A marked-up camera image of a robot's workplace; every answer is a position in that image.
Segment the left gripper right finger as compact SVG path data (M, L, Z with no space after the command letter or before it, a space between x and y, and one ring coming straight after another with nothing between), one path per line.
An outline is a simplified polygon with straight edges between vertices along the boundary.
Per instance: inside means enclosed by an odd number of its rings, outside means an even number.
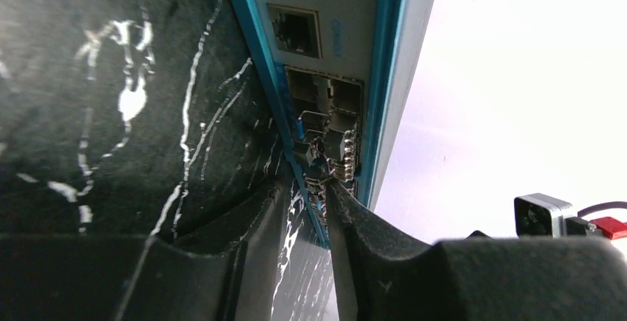
M624 320L626 259L599 237L423 243L327 184L341 320Z

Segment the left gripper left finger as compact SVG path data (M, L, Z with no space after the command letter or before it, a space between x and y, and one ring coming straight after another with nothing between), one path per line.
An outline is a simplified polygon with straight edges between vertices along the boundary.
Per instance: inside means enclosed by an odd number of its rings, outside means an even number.
M3 320L268 320L291 199L281 181L169 243L1 236Z

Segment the large dark network switch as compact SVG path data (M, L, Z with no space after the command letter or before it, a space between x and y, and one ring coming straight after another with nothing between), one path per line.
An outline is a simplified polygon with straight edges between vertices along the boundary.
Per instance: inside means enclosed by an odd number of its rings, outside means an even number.
M435 0L232 0L319 244L325 183L376 205Z

